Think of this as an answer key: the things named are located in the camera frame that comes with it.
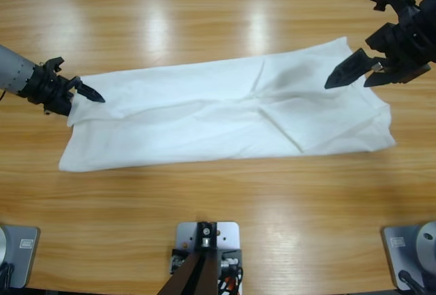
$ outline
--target cloth fold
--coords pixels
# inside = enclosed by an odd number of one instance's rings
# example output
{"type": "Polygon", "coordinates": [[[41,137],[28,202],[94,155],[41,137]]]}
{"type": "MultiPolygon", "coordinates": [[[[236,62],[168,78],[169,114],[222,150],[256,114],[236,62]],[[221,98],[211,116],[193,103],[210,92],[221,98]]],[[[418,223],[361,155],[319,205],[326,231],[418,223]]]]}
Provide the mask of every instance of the cloth fold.
{"type": "Polygon", "coordinates": [[[389,105],[360,78],[324,89],[346,38],[294,52],[82,77],[66,171],[376,151],[395,144],[389,105]]]}

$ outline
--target table surface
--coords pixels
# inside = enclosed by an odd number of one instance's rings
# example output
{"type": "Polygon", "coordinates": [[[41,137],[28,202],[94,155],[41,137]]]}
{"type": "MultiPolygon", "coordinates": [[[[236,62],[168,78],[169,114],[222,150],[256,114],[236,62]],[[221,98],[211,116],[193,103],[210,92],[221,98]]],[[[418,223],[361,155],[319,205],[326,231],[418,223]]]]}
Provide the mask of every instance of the table surface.
{"type": "MultiPolygon", "coordinates": [[[[392,10],[367,0],[2,0],[0,44],[63,75],[305,48],[353,50],[392,10]]],[[[375,92],[398,145],[376,153],[58,171],[66,118],[0,104],[0,222],[38,226],[29,286],[155,294],[181,221],[237,221],[247,294],[392,289],[380,230],[436,219],[436,69],[375,92]]]]}

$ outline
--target cable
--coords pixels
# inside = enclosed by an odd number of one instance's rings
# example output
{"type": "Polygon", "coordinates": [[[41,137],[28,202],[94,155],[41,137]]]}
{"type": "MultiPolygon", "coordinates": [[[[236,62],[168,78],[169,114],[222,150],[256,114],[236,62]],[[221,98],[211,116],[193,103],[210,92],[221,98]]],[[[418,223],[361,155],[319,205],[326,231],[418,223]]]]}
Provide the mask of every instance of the cable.
{"type": "Polygon", "coordinates": [[[14,266],[12,264],[5,262],[0,266],[0,292],[9,290],[13,272],[14,266]]]}
{"type": "Polygon", "coordinates": [[[224,276],[221,278],[218,285],[218,294],[219,295],[238,295],[239,294],[239,286],[243,282],[244,271],[242,267],[238,267],[237,269],[232,271],[228,276],[224,276]]]}
{"type": "Polygon", "coordinates": [[[416,295],[428,295],[425,288],[423,288],[419,283],[416,282],[415,279],[405,270],[402,270],[398,273],[399,279],[405,283],[412,292],[416,295]]]}

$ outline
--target black cable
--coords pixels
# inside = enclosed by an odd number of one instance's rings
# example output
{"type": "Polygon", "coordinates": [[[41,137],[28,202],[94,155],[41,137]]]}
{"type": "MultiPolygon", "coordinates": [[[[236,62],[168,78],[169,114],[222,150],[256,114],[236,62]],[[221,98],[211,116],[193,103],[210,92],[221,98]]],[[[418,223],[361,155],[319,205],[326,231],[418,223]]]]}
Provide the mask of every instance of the black cable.
{"type": "Polygon", "coordinates": [[[4,262],[0,266],[0,292],[1,293],[9,290],[13,272],[14,272],[14,266],[12,264],[4,262]]]}
{"type": "Polygon", "coordinates": [[[412,292],[416,295],[429,295],[425,288],[423,288],[412,276],[405,270],[402,270],[398,273],[399,279],[405,283],[412,292]]]}

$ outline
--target metal mounting plate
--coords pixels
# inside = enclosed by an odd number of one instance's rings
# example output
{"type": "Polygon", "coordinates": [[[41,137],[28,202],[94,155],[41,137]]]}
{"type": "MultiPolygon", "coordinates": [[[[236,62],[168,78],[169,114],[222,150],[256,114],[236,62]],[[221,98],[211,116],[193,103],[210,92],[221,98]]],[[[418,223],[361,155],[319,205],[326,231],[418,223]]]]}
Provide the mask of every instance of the metal mounting plate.
{"type": "Polygon", "coordinates": [[[416,237],[419,225],[384,228],[385,247],[388,250],[392,278],[400,290],[410,290],[409,286],[399,279],[399,272],[406,270],[416,282],[424,286],[420,267],[414,260],[416,256],[416,237]]]}
{"type": "Polygon", "coordinates": [[[10,287],[23,288],[31,273],[40,231],[34,227],[2,226],[2,228],[6,236],[4,261],[14,265],[10,287]]]}
{"type": "MultiPolygon", "coordinates": [[[[196,239],[196,222],[181,222],[177,226],[176,249],[183,251],[193,251],[196,239]]],[[[240,249],[239,225],[232,221],[217,222],[218,249],[240,249]]]]}

